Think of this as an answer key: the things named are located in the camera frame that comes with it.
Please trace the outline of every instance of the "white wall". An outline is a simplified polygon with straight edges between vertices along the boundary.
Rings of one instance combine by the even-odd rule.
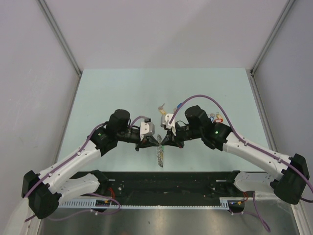
[[[36,1],[0,1],[0,234],[23,175],[49,166],[78,77]]]
[[[286,2],[47,0],[84,69],[250,69]]]
[[[297,1],[256,82],[279,151],[303,155],[313,182],[313,1]],[[313,199],[306,188],[305,197]],[[313,221],[313,206],[307,211]]]

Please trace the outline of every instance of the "reflective metal surface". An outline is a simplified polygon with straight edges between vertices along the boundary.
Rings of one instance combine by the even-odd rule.
[[[258,207],[274,235],[298,235],[291,206],[276,200],[259,200]],[[58,209],[51,217],[68,216],[78,209]],[[248,201],[246,212],[255,212]],[[114,215],[79,214],[62,222],[42,221],[41,235],[267,235],[250,215],[222,210],[127,209]]]

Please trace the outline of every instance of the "purple cable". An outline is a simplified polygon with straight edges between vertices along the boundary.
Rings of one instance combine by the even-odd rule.
[[[237,131],[235,130],[234,126],[231,124],[230,119],[228,118],[228,116],[227,116],[225,110],[221,107],[221,105],[220,105],[215,99],[213,99],[213,98],[211,98],[211,97],[209,97],[209,96],[207,96],[207,95],[196,94],[196,95],[193,95],[193,96],[187,98],[184,102],[181,103],[181,105],[180,105],[180,106],[177,108],[177,110],[174,112],[174,114],[173,114],[173,116],[172,116],[172,119],[170,120],[170,124],[173,122],[173,120],[174,120],[176,114],[177,114],[178,111],[181,109],[181,107],[182,107],[186,102],[188,102],[189,100],[191,100],[191,99],[193,99],[193,98],[196,98],[196,97],[203,97],[203,98],[207,98],[207,99],[213,101],[213,102],[219,107],[219,109],[221,110],[221,112],[224,114],[224,116],[225,116],[225,118],[226,118],[226,120],[227,120],[227,122],[228,122],[228,124],[229,124],[229,126],[230,126],[230,128],[231,128],[231,130],[233,131],[234,135],[235,135],[241,142],[246,143],[246,141],[245,141],[244,139],[242,139],[242,138],[239,136],[239,134],[238,134]],[[313,185],[309,182],[309,180],[308,180],[297,168],[295,168],[295,167],[292,166],[291,164],[287,163],[286,161],[280,159],[279,157],[275,156],[274,154],[271,154],[271,153],[267,152],[266,150],[263,150],[263,149],[259,148],[258,146],[255,146],[255,145],[250,144],[250,143],[246,143],[246,144],[247,144],[248,146],[250,146],[251,148],[254,148],[254,149],[256,149],[256,150],[258,150],[258,151],[260,151],[260,152],[262,152],[262,153],[264,153],[264,154],[266,154],[266,155],[268,155],[268,156],[274,158],[274,159],[277,160],[277,161],[280,160],[280,162],[281,162],[282,164],[284,164],[284,165],[288,166],[289,168],[291,168],[293,171],[295,171],[295,172],[305,181],[305,183],[309,186],[310,190],[311,190],[312,193],[313,193]]]
[[[252,216],[258,218],[258,219],[261,221],[261,223],[262,223],[263,227],[265,228],[265,230],[266,230],[268,233],[270,233],[270,227],[269,227],[269,225],[267,224],[267,222],[261,217],[261,215],[260,215],[260,213],[259,213],[259,210],[258,210],[258,207],[257,207],[257,205],[256,205],[256,201],[255,201],[255,192],[253,192],[253,204],[254,204],[254,207],[255,207],[255,210],[256,210],[256,213],[257,213],[257,214],[252,213],[252,212],[245,212],[245,211],[243,211],[243,212],[238,212],[238,213],[234,213],[234,212],[231,211],[231,209],[229,209],[229,211],[231,212],[232,215],[249,214],[249,215],[252,215]]]
[[[105,125],[105,123],[101,123],[101,124],[97,125],[97,126],[92,130],[92,132],[90,133],[90,135],[87,137],[87,140],[85,141],[85,143],[83,144],[83,146],[80,148],[80,151],[82,151],[82,150],[86,147],[86,145],[87,145],[88,141],[90,140],[91,136],[93,135],[94,131],[95,131],[96,129],[98,129],[99,127],[102,127],[102,126],[104,126],[104,125]],[[72,160],[73,160],[75,157],[77,157],[77,156],[78,156],[78,154],[75,153],[75,154],[74,154],[73,156],[71,156],[69,159],[67,159],[66,161],[64,161],[63,163],[61,163],[60,165],[58,165],[56,168],[54,168],[53,170],[51,170],[49,173],[47,173],[47,175],[45,175],[43,178],[41,178],[41,179],[27,192],[27,194],[25,195],[24,198],[29,197],[29,195],[38,187],[38,185],[39,185],[40,183],[42,183],[46,178],[49,177],[49,174],[50,174],[50,173],[53,174],[55,171],[57,171],[58,169],[60,169],[61,167],[63,167],[63,166],[66,165],[67,163],[69,163],[70,161],[72,161]]]
[[[98,212],[98,211],[96,211],[98,214],[110,215],[110,214],[115,214],[115,213],[117,213],[117,212],[119,212],[121,210],[121,204],[117,200],[115,200],[113,198],[105,197],[105,196],[102,196],[102,195],[99,195],[99,194],[96,194],[96,193],[88,193],[88,194],[92,195],[92,196],[102,197],[102,198],[111,200],[111,201],[115,202],[118,205],[118,208],[116,210],[112,211],[112,212]],[[48,217],[48,219],[51,220],[51,221],[54,221],[54,222],[59,222],[59,221],[67,220],[69,218],[72,218],[72,217],[74,217],[74,216],[76,216],[78,214],[85,213],[85,212],[90,212],[90,209],[78,211],[78,212],[76,212],[74,214],[71,214],[71,215],[69,215],[67,217],[60,218],[60,219],[54,219],[54,218],[50,218],[50,217]]]
[[[141,118],[147,119],[147,117],[145,117],[145,116],[138,116],[138,117],[136,117],[136,118],[133,120],[133,122],[130,124],[129,128],[132,128],[133,125],[135,124],[135,122],[138,121],[138,120],[141,119]]]

